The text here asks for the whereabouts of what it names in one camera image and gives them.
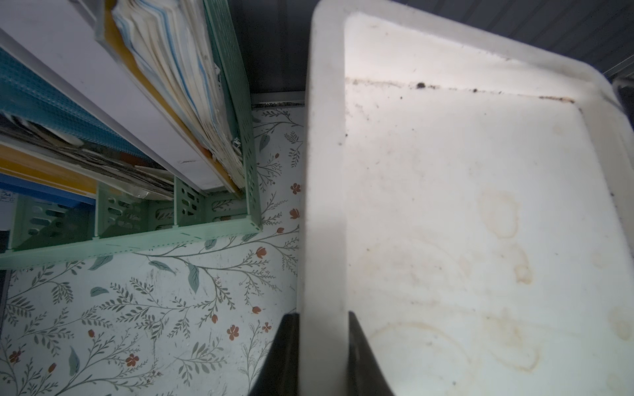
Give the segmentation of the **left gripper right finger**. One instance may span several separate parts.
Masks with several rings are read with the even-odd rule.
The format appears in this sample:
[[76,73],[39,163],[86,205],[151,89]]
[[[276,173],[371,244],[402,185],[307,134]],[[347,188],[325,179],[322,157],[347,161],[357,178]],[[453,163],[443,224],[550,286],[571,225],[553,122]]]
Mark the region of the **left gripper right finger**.
[[348,379],[349,396],[394,396],[357,316],[348,312]]

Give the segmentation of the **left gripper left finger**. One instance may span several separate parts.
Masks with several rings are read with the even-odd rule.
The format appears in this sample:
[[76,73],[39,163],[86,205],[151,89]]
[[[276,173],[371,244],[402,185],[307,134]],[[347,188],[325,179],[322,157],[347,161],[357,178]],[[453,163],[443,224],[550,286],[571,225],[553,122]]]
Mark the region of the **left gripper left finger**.
[[300,315],[283,316],[249,396],[298,395]]

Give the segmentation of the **white plastic drawer unit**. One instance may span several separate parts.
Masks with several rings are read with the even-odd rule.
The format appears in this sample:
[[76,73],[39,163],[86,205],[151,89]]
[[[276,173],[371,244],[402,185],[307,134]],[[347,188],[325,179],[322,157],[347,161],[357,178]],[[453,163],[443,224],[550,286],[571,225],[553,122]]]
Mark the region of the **white plastic drawer unit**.
[[313,13],[300,392],[355,313],[398,395],[633,392],[633,132],[587,64],[389,1]]

